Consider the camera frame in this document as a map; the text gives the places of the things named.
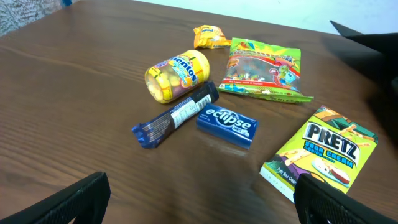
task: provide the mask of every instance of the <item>packaging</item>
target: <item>packaging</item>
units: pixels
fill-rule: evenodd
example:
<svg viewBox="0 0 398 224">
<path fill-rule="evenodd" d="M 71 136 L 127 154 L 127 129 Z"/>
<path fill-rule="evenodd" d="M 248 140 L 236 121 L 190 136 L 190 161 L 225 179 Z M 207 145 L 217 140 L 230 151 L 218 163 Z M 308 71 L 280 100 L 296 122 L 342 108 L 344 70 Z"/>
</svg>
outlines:
<svg viewBox="0 0 398 224">
<path fill-rule="evenodd" d="M 262 165 L 260 174 L 292 202 L 300 174 L 347 193 L 377 142 L 371 131 L 322 106 Z"/>
<path fill-rule="evenodd" d="M 310 102 L 300 92 L 301 51 L 233 38 L 220 91 L 284 103 Z"/>
<path fill-rule="evenodd" d="M 199 113 L 207 103 L 218 99 L 213 82 L 206 82 L 200 89 L 176 106 L 163 112 L 152 121 L 137 124 L 132 128 L 141 147 L 152 149 L 164 141 L 181 124 Z"/>
<path fill-rule="evenodd" d="M 197 128 L 237 146 L 249 149 L 258 121 L 208 103 L 197 118 Z"/>
<path fill-rule="evenodd" d="M 194 48 L 220 48 L 231 46 L 231 40 L 227 40 L 217 26 L 203 25 L 201 27 L 194 28 L 195 39 L 193 40 Z"/>
<path fill-rule="evenodd" d="M 155 100 L 168 103 L 207 81 L 209 74 L 207 58 L 188 50 L 148 69 L 145 83 Z"/>
</svg>

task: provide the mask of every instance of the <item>white wall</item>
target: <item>white wall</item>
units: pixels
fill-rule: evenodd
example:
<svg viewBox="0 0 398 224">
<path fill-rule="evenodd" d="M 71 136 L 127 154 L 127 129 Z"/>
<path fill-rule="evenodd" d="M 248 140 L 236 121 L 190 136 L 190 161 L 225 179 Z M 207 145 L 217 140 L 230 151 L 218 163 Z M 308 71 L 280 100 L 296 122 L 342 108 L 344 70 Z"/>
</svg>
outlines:
<svg viewBox="0 0 398 224">
<path fill-rule="evenodd" d="M 398 32 L 398 0 L 139 1 L 332 34 L 337 32 L 329 20 L 365 34 Z"/>
</svg>

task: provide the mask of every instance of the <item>yellow snack packet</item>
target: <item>yellow snack packet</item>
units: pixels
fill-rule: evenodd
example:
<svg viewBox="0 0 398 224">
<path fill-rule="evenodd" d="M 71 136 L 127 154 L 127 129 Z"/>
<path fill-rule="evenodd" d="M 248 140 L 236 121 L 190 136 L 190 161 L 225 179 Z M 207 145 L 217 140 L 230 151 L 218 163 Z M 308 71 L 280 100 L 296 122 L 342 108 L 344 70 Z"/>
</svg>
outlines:
<svg viewBox="0 0 398 224">
<path fill-rule="evenodd" d="M 231 46 L 231 40 L 227 40 L 217 26 L 203 25 L 201 27 L 194 28 L 195 40 L 193 41 L 194 48 L 220 48 Z"/>
</svg>

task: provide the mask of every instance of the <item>barcode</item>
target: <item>barcode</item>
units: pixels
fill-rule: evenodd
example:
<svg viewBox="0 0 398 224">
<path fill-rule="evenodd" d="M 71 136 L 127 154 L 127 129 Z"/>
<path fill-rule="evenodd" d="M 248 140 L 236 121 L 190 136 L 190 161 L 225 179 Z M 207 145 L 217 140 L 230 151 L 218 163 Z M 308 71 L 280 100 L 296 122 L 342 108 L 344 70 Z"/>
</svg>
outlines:
<svg viewBox="0 0 398 224">
<path fill-rule="evenodd" d="M 201 100 L 199 100 L 199 101 L 196 103 L 198 112 L 201 111 L 201 110 L 206 106 L 206 104 L 207 104 L 207 103 L 210 103 L 210 102 L 211 102 L 211 97 L 210 97 L 210 95 L 207 95 L 207 96 L 203 97 Z"/>
<path fill-rule="evenodd" d="M 229 45 L 228 44 L 226 44 L 226 45 L 214 45 L 214 47 L 229 47 Z"/>
</svg>

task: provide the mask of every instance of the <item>mentos candy container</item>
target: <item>mentos candy container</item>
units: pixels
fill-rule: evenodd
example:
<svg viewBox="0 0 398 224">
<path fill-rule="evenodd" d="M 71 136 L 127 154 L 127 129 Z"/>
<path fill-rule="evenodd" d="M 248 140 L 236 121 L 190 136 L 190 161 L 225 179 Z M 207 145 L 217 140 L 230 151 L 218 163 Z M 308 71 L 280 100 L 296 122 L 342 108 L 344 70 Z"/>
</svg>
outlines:
<svg viewBox="0 0 398 224">
<path fill-rule="evenodd" d="M 158 102 L 168 103 L 199 86 L 209 74 L 207 58 L 197 50 L 188 50 L 148 69 L 145 82 Z"/>
</svg>

